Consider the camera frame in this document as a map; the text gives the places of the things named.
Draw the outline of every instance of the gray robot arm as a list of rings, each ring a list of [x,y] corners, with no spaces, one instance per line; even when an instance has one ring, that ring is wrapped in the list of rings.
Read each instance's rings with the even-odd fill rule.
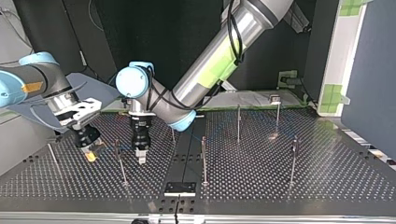
[[[265,30],[274,28],[291,3],[292,0],[242,0],[233,14],[242,38],[242,51]],[[117,88],[126,97],[136,99],[142,105],[140,107],[155,113],[171,128],[183,132],[195,118],[194,107],[237,67],[229,31],[229,27],[222,27],[172,91],[152,78],[154,67],[151,63],[141,62],[132,62],[118,73]],[[238,43],[235,30],[231,36],[233,42]]]
[[[99,114],[102,103],[92,98],[80,101],[59,64],[47,52],[21,58],[20,65],[0,67],[0,107],[41,95],[60,124],[73,132],[76,147],[89,161],[95,161],[104,144],[99,131],[89,122]]]

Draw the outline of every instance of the metal table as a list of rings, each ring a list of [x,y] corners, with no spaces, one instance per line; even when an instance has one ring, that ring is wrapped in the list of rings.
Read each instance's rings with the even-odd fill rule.
[[[104,114],[93,122],[108,145],[100,160],[85,161],[70,136],[53,145],[59,165],[42,149],[0,177],[0,218],[42,214],[16,213],[26,211],[171,219],[396,217],[396,173],[314,110],[284,109],[278,128],[275,110],[242,110],[241,116],[239,144],[236,111],[206,112],[176,135],[176,143],[170,128],[155,119],[148,161],[139,165],[129,149],[128,118]],[[295,135],[301,150],[290,184]],[[202,185],[203,136],[207,186]],[[111,147],[117,137],[125,152],[128,187],[121,184]],[[195,197],[164,197],[170,182],[196,183]]]

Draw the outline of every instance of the light blue joint cap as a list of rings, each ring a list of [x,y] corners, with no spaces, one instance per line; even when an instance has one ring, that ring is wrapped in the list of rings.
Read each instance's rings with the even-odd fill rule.
[[[27,93],[22,91],[24,82],[17,76],[0,71],[0,107],[15,105],[24,101]]]
[[[152,64],[152,63],[146,63],[146,62],[130,62],[129,63],[129,66],[130,67],[134,67],[134,66],[142,66],[142,67],[149,67],[149,66],[151,66],[152,67],[152,70],[154,70],[154,64]]]
[[[175,129],[178,132],[184,132],[186,129],[190,127],[192,122],[195,120],[195,116],[197,115],[197,112],[195,110],[192,110],[189,115],[184,117],[183,119],[179,120],[178,122],[175,122],[173,124],[169,124],[169,127],[172,129]]]
[[[126,67],[117,74],[116,86],[122,95],[129,98],[139,98],[149,88],[149,78],[142,68]]]
[[[52,55],[48,52],[38,52],[25,56],[20,59],[20,65],[26,65],[30,63],[56,63],[58,64]]]

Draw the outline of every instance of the white wall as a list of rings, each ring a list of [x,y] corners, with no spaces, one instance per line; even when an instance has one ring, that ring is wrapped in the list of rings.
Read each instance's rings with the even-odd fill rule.
[[[1,0],[0,7],[8,8],[13,12],[17,12],[12,0]],[[25,36],[21,23],[18,21],[18,19],[13,16],[9,16],[8,13],[6,15],[12,24],[14,24],[17,31],[22,36]],[[0,63],[17,61],[20,57],[28,55],[31,49],[20,41],[18,36],[12,31],[12,28],[9,27],[9,24],[3,17],[4,16],[0,16]],[[17,64],[18,63],[13,63],[1,66],[12,66]]]
[[[0,7],[16,12],[12,0],[0,0]],[[8,17],[17,31],[24,36],[21,23]],[[31,49],[24,45],[0,15],[0,63],[17,61],[28,55]],[[0,66],[16,66],[18,63]],[[33,123],[21,115],[0,108],[0,175],[35,153],[47,144],[54,132],[42,125]]]
[[[324,87],[327,84],[342,85],[341,94],[343,96],[347,94],[347,87],[359,43],[365,10],[366,5],[361,7],[359,15],[338,16],[336,20],[319,97],[318,113],[323,117],[341,117],[342,115],[343,104],[338,105],[336,113],[320,112],[321,101],[325,90]]]

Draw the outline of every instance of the vertical post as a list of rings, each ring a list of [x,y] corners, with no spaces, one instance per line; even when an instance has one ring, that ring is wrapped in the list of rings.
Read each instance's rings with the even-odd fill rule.
[[[293,179],[294,179],[294,170],[295,170],[295,164],[296,164],[296,159],[298,156],[298,153],[300,151],[300,140],[298,139],[298,136],[294,136],[291,150],[293,152],[293,165],[291,166],[291,176],[290,176],[290,186],[294,184]]]
[[[47,146],[49,147],[49,152],[50,155],[52,156],[53,161],[58,164],[58,160],[56,159],[55,153],[53,152],[52,145],[50,143],[47,143]]]
[[[126,187],[126,186],[129,185],[129,183],[128,183],[128,180],[126,179],[125,169],[123,167],[122,152],[121,152],[121,149],[120,149],[120,139],[119,138],[117,138],[115,140],[115,142],[114,142],[114,153],[115,153],[115,156],[116,156],[116,160],[119,161],[119,163],[120,163],[120,168],[121,168],[122,178],[123,178],[122,185],[124,187]]]
[[[276,111],[276,129],[279,126],[279,115],[280,115],[280,106],[282,105],[282,103],[279,102],[279,104],[277,105],[277,111]]]
[[[241,105],[238,105],[238,118],[237,118],[237,122],[238,122],[238,138],[237,141],[238,143],[241,141]]]
[[[202,159],[204,161],[204,186],[207,186],[209,183],[207,182],[207,175],[206,175],[206,137],[202,137],[201,141],[201,150],[202,150]]]
[[[175,130],[173,128],[171,128],[171,130],[172,130],[172,141],[175,143],[176,142]]]

